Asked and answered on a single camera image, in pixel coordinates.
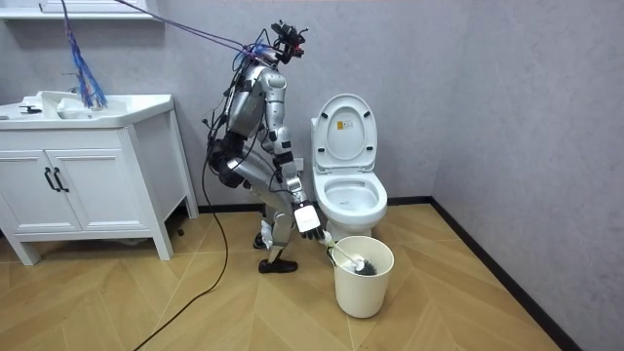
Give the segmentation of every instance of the sink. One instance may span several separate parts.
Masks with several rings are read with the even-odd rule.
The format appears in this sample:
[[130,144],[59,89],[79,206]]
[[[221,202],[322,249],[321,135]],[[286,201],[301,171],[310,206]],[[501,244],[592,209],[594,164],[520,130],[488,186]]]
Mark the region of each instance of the sink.
[[[107,107],[89,109],[77,94],[39,92],[22,102],[0,105],[0,130],[122,128],[174,108],[171,95],[112,95],[106,99]],[[24,113],[22,106],[33,106],[35,113]]]

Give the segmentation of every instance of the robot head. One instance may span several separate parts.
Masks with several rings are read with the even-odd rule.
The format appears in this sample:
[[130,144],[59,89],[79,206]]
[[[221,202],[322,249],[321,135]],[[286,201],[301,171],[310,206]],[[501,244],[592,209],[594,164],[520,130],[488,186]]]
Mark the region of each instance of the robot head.
[[273,50],[277,52],[278,60],[286,64],[293,57],[301,58],[303,56],[304,52],[299,46],[305,43],[305,38],[301,33],[307,31],[308,28],[297,32],[294,25],[286,24],[280,20],[279,23],[271,24],[271,29],[278,35],[278,38],[273,42]]

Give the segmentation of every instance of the silver robot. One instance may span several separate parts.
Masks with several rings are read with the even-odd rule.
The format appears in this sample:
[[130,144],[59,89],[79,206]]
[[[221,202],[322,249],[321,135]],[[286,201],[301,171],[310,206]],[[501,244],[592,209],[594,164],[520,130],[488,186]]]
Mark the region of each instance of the silver robot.
[[[297,263],[280,255],[295,225],[304,238],[322,241],[325,235],[293,159],[291,133],[284,126],[287,82],[278,70],[280,62],[301,58],[299,46],[305,42],[301,33],[307,28],[297,32],[282,21],[271,28],[277,40],[244,55],[224,93],[223,112],[212,124],[205,120],[211,128],[207,162],[221,183],[231,188],[243,185],[270,208],[253,241],[257,249],[270,250],[258,271],[288,273],[297,269]],[[225,134],[217,138],[216,131],[222,126],[226,127]],[[245,145],[250,137],[260,142],[272,164]]]

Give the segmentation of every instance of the toilet brush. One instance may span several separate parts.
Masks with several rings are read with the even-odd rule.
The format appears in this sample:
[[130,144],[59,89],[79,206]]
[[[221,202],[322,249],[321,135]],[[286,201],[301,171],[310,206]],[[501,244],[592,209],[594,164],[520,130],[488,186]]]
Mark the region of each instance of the toilet brush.
[[330,249],[337,250],[340,254],[348,258],[354,266],[354,273],[362,276],[373,276],[377,274],[377,269],[372,265],[372,263],[364,259],[363,257],[357,255],[353,256],[349,253],[346,253],[340,246],[338,246],[335,241],[332,239],[332,234],[328,231],[323,231],[325,233],[325,239],[322,243]]

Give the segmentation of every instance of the black baseboard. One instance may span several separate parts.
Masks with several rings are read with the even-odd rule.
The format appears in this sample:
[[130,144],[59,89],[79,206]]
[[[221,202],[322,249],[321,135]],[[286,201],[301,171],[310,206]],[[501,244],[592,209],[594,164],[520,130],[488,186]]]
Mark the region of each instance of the black baseboard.
[[202,205],[199,207],[200,214],[262,212],[262,211],[264,211],[264,204],[214,205],[212,207],[207,206],[207,205]]
[[406,196],[388,198],[388,206],[431,204],[432,196]]
[[[408,197],[395,197],[388,199],[388,206],[399,205],[414,205],[414,204],[430,204],[433,198],[431,196],[408,196]],[[313,202],[315,207],[318,208],[316,201]],[[211,213],[237,213],[237,212],[263,212],[263,204],[235,204],[235,205],[214,205],[212,207],[208,205],[199,206],[200,214]],[[178,207],[174,211],[175,215],[185,215],[186,209],[184,206]]]
[[526,312],[565,351],[582,350],[576,342],[537,304],[537,302],[501,267],[477,241],[433,197],[431,206],[440,214],[450,228],[478,257],[507,291],[524,307]]

